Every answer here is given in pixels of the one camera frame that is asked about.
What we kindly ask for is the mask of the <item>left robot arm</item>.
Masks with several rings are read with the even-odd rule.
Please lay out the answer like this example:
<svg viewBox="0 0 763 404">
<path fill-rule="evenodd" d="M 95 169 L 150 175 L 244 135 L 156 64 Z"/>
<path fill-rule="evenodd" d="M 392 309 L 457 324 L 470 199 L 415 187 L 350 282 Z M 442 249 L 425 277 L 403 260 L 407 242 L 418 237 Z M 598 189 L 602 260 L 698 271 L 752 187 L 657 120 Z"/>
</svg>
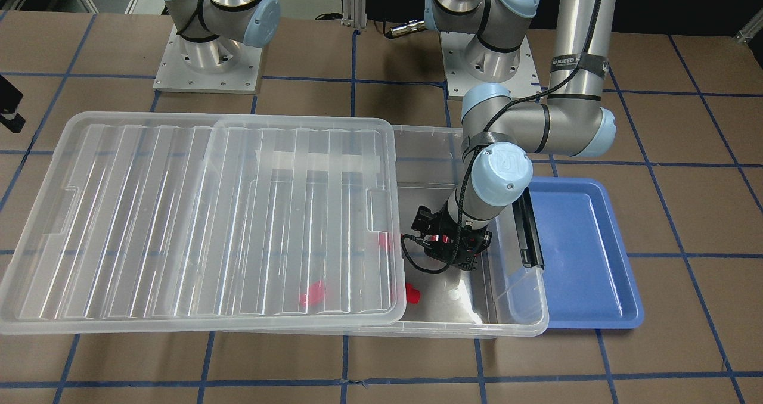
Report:
<svg viewBox="0 0 763 404">
<path fill-rule="evenodd" d="M 518 97 L 501 82 L 517 64 L 539 0 L 424 0 L 430 31 L 473 35 L 467 63 L 480 84 L 461 100 L 465 173 L 438 212 L 420 207 L 416 242 L 441 274 L 474 269 L 491 243 L 490 221 L 522 197 L 530 153 L 596 157 L 613 144 L 613 113 L 601 105 L 616 0 L 560 0 L 550 86 Z"/>
</svg>

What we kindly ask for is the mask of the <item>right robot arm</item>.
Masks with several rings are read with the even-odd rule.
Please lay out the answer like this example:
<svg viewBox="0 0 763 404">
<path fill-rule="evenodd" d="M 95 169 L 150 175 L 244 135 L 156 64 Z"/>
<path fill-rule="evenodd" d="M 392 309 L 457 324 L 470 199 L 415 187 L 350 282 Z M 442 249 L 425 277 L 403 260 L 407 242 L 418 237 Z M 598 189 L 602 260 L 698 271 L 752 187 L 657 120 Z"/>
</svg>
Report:
<svg viewBox="0 0 763 404">
<path fill-rule="evenodd" d="M 281 18 L 279 0 L 163 0 L 178 36 L 179 56 L 199 73 L 223 73 L 246 48 L 269 45 Z"/>
</svg>

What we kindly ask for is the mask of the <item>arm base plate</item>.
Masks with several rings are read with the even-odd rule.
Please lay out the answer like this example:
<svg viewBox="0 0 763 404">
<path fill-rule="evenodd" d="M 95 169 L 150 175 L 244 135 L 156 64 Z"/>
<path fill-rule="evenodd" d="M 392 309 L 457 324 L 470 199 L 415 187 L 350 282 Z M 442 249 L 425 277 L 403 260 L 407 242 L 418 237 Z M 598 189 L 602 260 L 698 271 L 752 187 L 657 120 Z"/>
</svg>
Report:
<svg viewBox="0 0 763 404">
<path fill-rule="evenodd" d="M 170 30 L 153 89 L 186 94 L 256 94 L 263 48 L 226 38 L 195 43 Z"/>
<path fill-rule="evenodd" d="M 439 37 L 450 99 L 463 99 L 469 89 L 482 83 L 497 83 L 512 97 L 541 91 L 527 38 L 517 51 L 499 53 L 485 48 L 476 35 L 440 32 Z"/>
</svg>

